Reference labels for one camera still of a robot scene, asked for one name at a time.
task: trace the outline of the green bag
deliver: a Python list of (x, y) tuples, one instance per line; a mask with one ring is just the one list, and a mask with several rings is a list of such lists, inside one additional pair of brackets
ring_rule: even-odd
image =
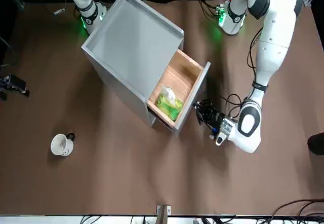
[(183, 106), (183, 102), (177, 98), (174, 99), (174, 102), (175, 105), (172, 105), (172, 103), (170, 103), (170, 94), (165, 93), (165, 91), (160, 92), (156, 102), (156, 106), (163, 113), (165, 113), (172, 121), (176, 121)]

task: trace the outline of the gray cabinet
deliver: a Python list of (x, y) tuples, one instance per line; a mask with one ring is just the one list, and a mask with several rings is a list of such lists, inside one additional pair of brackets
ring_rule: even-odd
[[(179, 131), (207, 74), (181, 51), (184, 31), (141, 0), (116, 0), (82, 49), (102, 81), (143, 121)], [(184, 106), (173, 122), (155, 106), (162, 86)]]

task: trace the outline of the open drawer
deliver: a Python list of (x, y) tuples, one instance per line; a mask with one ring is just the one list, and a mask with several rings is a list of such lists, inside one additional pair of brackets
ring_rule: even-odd
[[(148, 110), (172, 131), (179, 131), (191, 110), (209, 66), (210, 63), (207, 62), (203, 68), (178, 49), (147, 101)], [(155, 105), (163, 86), (170, 87), (176, 97), (183, 102), (182, 110), (175, 122)]]

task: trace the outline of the brown tabletop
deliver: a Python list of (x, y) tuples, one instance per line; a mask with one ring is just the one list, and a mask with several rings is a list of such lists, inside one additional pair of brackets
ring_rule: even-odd
[[(213, 96), (225, 111), (219, 95), (248, 94), (246, 57), (261, 20), (248, 15), (240, 33), (227, 36), (197, 1), (149, 4), (184, 29), (186, 54), (211, 62), (202, 98)], [(309, 8), (270, 81), (254, 154), (231, 142), (215, 146), (193, 111), (178, 138), (159, 122), (145, 125), (86, 59), (80, 47), (87, 35), (73, 9), (53, 17), (42, 5), (26, 5), (16, 20), (10, 43), (19, 64), (8, 72), (26, 80), (31, 95), (0, 101), (1, 214), (154, 214), (162, 203), (173, 214), (261, 215), (324, 196), (324, 160), (307, 148), (308, 137), (324, 131), (323, 51)], [(68, 132), (76, 134), (72, 154), (54, 157), (52, 137)]]

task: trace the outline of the coffee mug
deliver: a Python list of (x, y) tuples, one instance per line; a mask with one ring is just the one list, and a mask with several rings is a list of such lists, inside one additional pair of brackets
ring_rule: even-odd
[(51, 151), (56, 156), (67, 157), (73, 150), (73, 141), (75, 134), (69, 133), (67, 135), (57, 134), (52, 139)]

